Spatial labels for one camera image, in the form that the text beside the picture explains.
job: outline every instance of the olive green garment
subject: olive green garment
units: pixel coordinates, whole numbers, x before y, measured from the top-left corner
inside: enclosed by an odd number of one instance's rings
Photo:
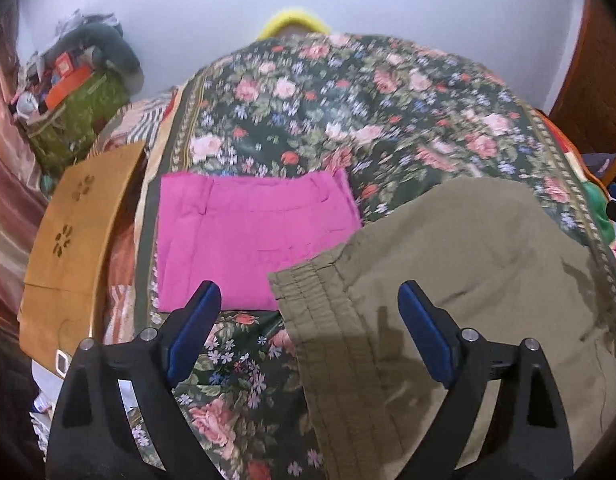
[[[330,480],[396,478],[444,399],[397,310],[412,279],[460,327],[541,343],[581,463],[616,413],[600,307],[610,299],[595,267],[524,184],[456,178],[271,274]],[[477,457],[496,395],[489,383],[460,464]]]

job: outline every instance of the floral bedsheet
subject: floral bedsheet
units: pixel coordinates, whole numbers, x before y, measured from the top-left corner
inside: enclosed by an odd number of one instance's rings
[[[489,175],[526,183],[606,273],[616,348],[616,263],[581,183],[534,110],[463,57],[377,36],[253,43],[189,81],[158,174],[293,178],[337,168],[348,172],[364,222],[449,178]],[[136,332],[165,319],[154,270],[158,193],[155,179],[136,269]],[[452,205],[449,213],[457,214]],[[221,313],[195,369],[174,394],[224,477],[325,477],[294,348],[278,313]],[[144,460],[159,465],[139,410],[130,421]]]

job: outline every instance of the pink garment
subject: pink garment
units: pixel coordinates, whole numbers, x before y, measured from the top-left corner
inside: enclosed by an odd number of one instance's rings
[[[185,306],[203,280],[222,310],[276,310],[267,275],[345,242],[361,227],[344,170],[300,178],[162,177],[159,310]]]

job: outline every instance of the pink curtain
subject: pink curtain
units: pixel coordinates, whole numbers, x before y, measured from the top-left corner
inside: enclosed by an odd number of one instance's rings
[[[23,279],[46,199],[39,189],[40,169],[8,112],[16,87],[18,10],[0,23],[0,328],[18,332]]]

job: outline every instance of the brown wooden door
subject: brown wooden door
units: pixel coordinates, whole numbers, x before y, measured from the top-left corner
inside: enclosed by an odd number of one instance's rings
[[[581,153],[616,153],[616,28],[599,0],[586,0],[578,46],[550,118]]]

